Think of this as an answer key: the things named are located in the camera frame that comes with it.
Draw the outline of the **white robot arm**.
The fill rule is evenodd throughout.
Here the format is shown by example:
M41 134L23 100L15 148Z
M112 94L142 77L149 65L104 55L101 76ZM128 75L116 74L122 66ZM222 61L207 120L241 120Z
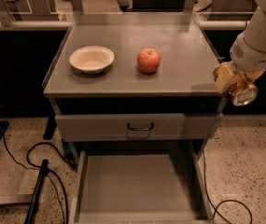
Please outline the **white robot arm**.
M266 70L266 0L254 1L258 8L234 41L230 49L231 60L214 70L215 85L220 93L239 80L255 81Z

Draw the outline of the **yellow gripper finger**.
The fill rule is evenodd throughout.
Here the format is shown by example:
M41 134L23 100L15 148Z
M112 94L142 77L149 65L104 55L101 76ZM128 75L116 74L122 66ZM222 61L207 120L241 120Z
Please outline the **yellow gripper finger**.
M213 72L214 82L219 93L233 92L242 79L233 62L221 63Z
M254 72L248 72L247 73L247 78L251 81L255 81L258 78L260 78L264 74L265 70L259 70L259 71L254 71Z

